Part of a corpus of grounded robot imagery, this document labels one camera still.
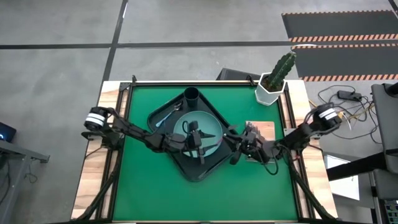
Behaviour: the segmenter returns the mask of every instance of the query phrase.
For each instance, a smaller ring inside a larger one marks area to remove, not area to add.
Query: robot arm
[[[107,124],[110,116],[114,116],[112,127]],[[202,164],[205,152],[215,146],[201,147],[202,138],[212,138],[214,135],[198,130],[197,121],[187,123],[187,137],[181,134],[159,134],[156,131],[150,133],[120,117],[115,109],[97,106],[90,109],[84,125],[90,130],[88,133],[82,133],[84,137],[102,136],[104,145],[108,147],[114,147],[120,134],[125,134],[143,142],[153,152],[192,153],[192,151],[197,151]]]
[[[234,150],[230,163],[235,165],[243,153],[261,164],[267,164],[275,157],[282,158],[283,149],[304,150],[314,135],[325,135],[340,127],[342,120],[337,116],[332,104],[320,105],[312,109],[297,129],[277,141],[266,141],[252,125],[246,126],[240,135],[225,134],[224,140]]]

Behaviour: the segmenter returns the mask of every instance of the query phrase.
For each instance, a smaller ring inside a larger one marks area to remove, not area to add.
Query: black tray rim
[[[171,100],[166,102],[164,105],[158,107],[156,110],[154,110],[152,113],[150,113],[148,115],[147,125],[151,131],[154,131],[154,129],[152,129],[152,127],[150,125],[150,119],[153,118],[153,116],[155,116],[155,114],[157,114],[160,110],[164,109],[165,107],[168,107],[168,105],[170,103],[173,103],[177,98],[181,98],[182,95],[183,95],[183,93],[178,94],[177,96],[175,96],[174,98],[172,98]],[[223,125],[225,125],[226,128],[228,129],[231,125],[227,122],[227,120],[223,117],[223,115],[210,103],[210,101],[207,100],[207,98],[204,96],[204,94],[201,91],[199,91],[199,97],[201,98],[201,100],[203,100],[205,102],[207,107],[209,107],[209,109],[215,114],[217,119],[219,119],[220,122]],[[228,131],[231,134],[238,134],[238,132],[236,132],[235,130],[228,130]],[[179,167],[181,174],[186,179],[188,179],[190,182],[199,182],[199,181],[203,180],[205,177],[207,177],[209,174],[211,174],[218,166],[220,166],[224,162],[226,162],[226,160],[228,160],[232,155],[233,155],[233,153],[230,153],[229,155],[227,155],[224,158],[222,158],[221,160],[219,160],[217,164],[215,164],[214,166],[211,166],[210,170],[208,172],[206,172],[203,176],[201,176],[199,179],[191,179],[191,178],[189,178],[189,176],[186,173],[184,173],[182,166],[177,162],[176,158],[174,158],[174,156],[172,154],[169,154],[169,156],[172,158],[174,164]]]

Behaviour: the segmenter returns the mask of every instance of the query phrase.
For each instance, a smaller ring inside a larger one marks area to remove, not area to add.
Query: white paper
[[[332,168],[346,163],[349,163],[349,161],[333,156],[326,156],[326,168]],[[357,175],[330,181],[329,184],[333,194],[359,200],[359,185]]]

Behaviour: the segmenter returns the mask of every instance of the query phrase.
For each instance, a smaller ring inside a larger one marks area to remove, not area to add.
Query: potted cactus
[[[261,74],[259,84],[255,90],[258,103],[269,106],[278,99],[285,89],[286,81],[284,78],[294,66],[295,59],[296,54],[289,52],[277,62],[271,74]]]

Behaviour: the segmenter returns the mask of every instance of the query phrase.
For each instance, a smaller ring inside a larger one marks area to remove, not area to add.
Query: cactus
[[[275,65],[271,74],[261,80],[261,85],[269,91],[279,91],[286,75],[291,71],[296,60],[296,53],[289,52],[282,56]]]

